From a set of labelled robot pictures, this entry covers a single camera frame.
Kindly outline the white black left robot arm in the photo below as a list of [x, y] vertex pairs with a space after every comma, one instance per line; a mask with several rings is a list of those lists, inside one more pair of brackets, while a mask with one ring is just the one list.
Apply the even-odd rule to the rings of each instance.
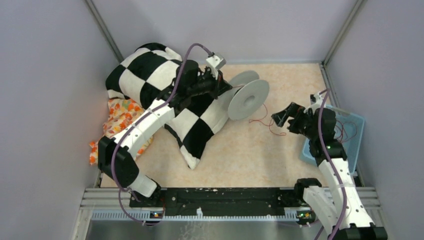
[[180, 60], [136, 61], [120, 64], [109, 75], [106, 87], [115, 97], [128, 97], [144, 112], [112, 137], [98, 143], [99, 168], [122, 188], [141, 195], [149, 207], [160, 202], [159, 185], [141, 173], [135, 159], [139, 149], [160, 128], [177, 140], [189, 168], [200, 162], [208, 141], [228, 120], [227, 100], [233, 86], [222, 74]]

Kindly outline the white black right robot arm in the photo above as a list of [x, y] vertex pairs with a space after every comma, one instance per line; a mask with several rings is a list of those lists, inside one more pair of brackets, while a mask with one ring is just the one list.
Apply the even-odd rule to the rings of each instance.
[[388, 233], [377, 226], [360, 199], [349, 170], [348, 156], [335, 138], [337, 114], [330, 108], [312, 108], [290, 103], [272, 114], [278, 127], [288, 123], [288, 131], [305, 136], [309, 152], [328, 184], [331, 199], [318, 183], [301, 178], [296, 182], [293, 200], [309, 205], [329, 240], [386, 240]]

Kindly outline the grey plastic cable spool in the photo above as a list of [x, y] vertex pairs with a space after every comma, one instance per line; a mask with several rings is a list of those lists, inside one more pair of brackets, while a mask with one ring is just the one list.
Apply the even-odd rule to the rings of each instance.
[[265, 103], [270, 92], [268, 81], [260, 79], [254, 70], [243, 71], [228, 83], [232, 89], [229, 91], [227, 113], [233, 121], [243, 120], [254, 114]]

